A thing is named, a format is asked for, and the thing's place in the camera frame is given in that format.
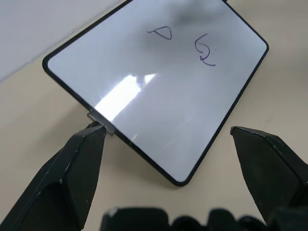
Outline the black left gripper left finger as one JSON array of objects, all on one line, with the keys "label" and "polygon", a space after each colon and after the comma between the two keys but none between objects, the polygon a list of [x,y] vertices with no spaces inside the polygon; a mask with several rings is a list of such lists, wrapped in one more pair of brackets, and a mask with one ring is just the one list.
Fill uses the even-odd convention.
[{"label": "black left gripper left finger", "polygon": [[0,231],[81,231],[96,191],[106,129],[74,134],[37,172]]}]

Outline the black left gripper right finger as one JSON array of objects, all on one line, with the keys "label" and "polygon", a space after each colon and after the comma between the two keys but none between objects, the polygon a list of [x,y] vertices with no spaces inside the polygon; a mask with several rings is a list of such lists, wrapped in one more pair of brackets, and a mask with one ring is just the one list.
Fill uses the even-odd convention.
[{"label": "black left gripper right finger", "polygon": [[247,188],[269,228],[308,228],[308,164],[280,137],[231,128]]}]

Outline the black-framed whiteboard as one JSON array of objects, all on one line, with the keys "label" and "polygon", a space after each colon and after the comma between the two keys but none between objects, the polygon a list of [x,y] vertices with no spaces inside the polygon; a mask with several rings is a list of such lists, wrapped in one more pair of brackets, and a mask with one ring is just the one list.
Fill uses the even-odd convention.
[{"label": "black-framed whiteboard", "polygon": [[42,67],[182,187],[268,50],[226,0],[125,0],[49,53]]}]

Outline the small grey metal clip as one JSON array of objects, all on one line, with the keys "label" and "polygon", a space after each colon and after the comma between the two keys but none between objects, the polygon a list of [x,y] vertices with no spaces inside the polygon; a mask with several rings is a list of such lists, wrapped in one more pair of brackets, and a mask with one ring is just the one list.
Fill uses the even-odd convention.
[{"label": "small grey metal clip", "polygon": [[113,136],[115,134],[115,127],[112,125],[110,121],[104,118],[98,111],[95,109],[90,110],[87,116],[93,121],[99,123],[101,126],[105,127],[106,132]]}]

